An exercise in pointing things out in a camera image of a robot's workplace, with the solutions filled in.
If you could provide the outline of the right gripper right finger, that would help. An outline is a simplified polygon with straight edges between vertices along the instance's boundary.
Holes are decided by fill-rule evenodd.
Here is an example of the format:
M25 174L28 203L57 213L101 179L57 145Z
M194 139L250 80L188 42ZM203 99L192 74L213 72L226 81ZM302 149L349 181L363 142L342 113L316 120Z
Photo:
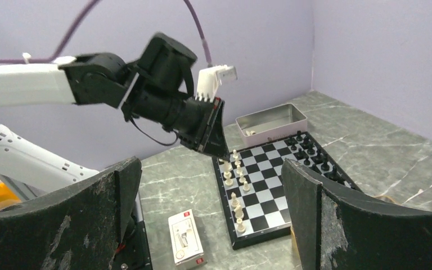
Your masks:
M376 199L291 159L282 181L303 269L432 269L432 211Z

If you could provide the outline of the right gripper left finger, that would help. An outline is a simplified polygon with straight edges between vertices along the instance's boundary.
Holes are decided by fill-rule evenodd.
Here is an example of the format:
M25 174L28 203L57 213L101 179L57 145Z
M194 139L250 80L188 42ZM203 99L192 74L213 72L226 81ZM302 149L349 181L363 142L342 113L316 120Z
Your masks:
M2 209L0 269L134 268L141 261L134 213L141 174L132 157Z

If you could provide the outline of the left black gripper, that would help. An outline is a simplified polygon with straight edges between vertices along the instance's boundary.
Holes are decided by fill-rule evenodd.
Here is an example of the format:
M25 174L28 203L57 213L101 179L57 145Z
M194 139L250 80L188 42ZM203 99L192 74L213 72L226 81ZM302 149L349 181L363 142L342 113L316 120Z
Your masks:
M121 110L127 122L160 145L171 146L180 140L188 149L199 149L202 154L219 159L229 158L223 130L224 101L220 98L204 102L194 97L140 91L136 97L129 96ZM175 140L164 143L154 139L136 124L137 118L159 123L164 131L175 134Z

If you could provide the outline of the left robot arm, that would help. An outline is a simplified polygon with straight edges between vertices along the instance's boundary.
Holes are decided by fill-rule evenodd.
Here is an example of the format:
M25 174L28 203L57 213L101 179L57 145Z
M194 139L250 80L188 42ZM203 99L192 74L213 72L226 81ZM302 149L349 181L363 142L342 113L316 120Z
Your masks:
M229 160L222 127L224 101L216 92L234 68L191 68L196 55L179 41L155 33L141 57L124 62L113 53L59 57L49 64L0 65L0 107L36 104L105 104L126 122L145 118L174 132L190 150ZM88 169L39 147L0 123L0 174L53 192L93 177Z

